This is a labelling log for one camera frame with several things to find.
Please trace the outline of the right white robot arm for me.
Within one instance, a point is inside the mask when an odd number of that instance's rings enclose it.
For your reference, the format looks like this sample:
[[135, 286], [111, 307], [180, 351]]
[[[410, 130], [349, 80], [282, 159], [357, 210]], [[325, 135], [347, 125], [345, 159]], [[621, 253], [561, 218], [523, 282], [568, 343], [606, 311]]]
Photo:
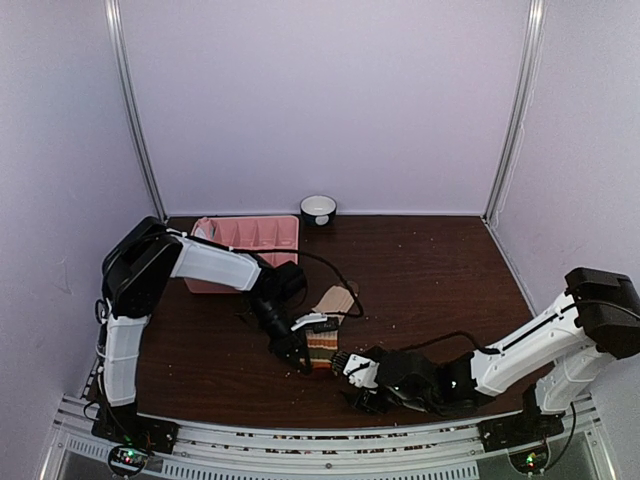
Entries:
[[531, 321], [486, 347], [437, 364], [411, 346], [339, 351], [332, 371], [358, 389], [349, 402], [381, 413], [391, 406], [442, 417], [474, 412], [552, 364], [531, 387], [533, 404], [513, 419], [519, 440], [535, 440], [611, 363], [639, 352], [639, 294], [627, 275], [586, 267]]

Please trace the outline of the pink sock with teal patches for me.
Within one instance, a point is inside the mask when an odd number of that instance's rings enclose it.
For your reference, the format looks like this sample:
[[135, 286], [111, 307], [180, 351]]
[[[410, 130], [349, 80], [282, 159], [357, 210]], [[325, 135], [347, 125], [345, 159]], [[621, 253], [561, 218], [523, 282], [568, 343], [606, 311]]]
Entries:
[[211, 217], [202, 217], [196, 221], [191, 234], [197, 238], [216, 242], [217, 220]]

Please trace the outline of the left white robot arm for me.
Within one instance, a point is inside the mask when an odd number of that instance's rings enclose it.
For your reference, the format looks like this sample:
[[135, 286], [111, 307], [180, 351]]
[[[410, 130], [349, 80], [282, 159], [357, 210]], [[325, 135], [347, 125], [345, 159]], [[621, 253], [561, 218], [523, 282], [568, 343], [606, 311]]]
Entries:
[[312, 370], [301, 328], [285, 303], [306, 285], [294, 262], [275, 267], [259, 254], [179, 232], [149, 216], [105, 257], [102, 297], [95, 306], [101, 330], [98, 388], [106, 429], [123, 444], [137, 442], [136, 373], [143, 331], [173, 278], [221, 284], [246, 294], [251, 312], [269, 338], [268, 348], [303, 374]]

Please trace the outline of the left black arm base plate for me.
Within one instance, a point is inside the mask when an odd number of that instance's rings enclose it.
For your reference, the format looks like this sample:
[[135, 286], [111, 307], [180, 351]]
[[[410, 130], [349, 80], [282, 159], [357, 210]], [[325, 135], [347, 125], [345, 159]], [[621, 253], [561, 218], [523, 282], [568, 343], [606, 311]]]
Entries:
[[126, 414], [101, 409], [93, 422], [91, 434], [114, 443], [139, 450], [171, 454], [179, 425], [168, 420]]

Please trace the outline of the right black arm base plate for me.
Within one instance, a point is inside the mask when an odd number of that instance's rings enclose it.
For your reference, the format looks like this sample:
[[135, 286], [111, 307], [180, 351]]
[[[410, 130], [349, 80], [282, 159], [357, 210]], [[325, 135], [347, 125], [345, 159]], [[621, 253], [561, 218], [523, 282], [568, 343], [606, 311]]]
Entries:
[[539, 442], [564, 432], [563, 415], [520, 412], [481, 421], [477, 427], [485, 452]]

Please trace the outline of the beige striped ribbed sock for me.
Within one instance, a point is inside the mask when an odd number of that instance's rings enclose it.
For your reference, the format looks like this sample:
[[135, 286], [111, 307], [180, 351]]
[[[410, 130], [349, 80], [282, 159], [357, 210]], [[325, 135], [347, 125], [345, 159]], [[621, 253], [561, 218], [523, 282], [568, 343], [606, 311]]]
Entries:
[[[350, 313], [354, 305], [355, 300], [347, 288], [333, 285], [326, 290], [319, 302], [311, 308], [311, 311], [313, 313]], [[344, 319], [344, 315], [338, 316], [337, 326], [331, 331], [315, 333], [312, 327], [306, 328], [306, 341], [313, 376], [331, 375], [330, 360], [338, 351], [339, 329]]]

